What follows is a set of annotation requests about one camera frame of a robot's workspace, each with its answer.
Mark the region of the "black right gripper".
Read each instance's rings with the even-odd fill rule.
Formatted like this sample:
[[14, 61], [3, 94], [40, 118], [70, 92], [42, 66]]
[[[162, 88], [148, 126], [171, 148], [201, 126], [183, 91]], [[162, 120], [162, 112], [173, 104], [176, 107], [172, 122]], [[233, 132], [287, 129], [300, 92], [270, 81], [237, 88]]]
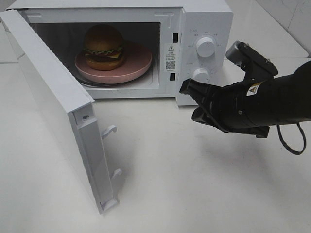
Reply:
[[179, 93], [189, 95], [199, 106], [193, 111], [192, 121], [222, 132], [245, 133], [248, 131], [248, 119], [243, 113], [242, 103], [247, 88], [242, 82], [220, 87], [187, 79]]

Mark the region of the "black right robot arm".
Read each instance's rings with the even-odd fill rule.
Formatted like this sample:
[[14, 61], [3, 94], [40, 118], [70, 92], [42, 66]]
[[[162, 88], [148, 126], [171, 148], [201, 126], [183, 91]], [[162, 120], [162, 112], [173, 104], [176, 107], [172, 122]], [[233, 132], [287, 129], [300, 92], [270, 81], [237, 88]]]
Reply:
[[277, 69], [255, 62], [242, 65], [244, 80], [227, 86], [183, 81], [180, 93], [198, 104], [191, 119], [225, 133], [267, 137], [269, 126], [296, 124], [311, 119], [311, 63], [293, 74], [275, 78]]

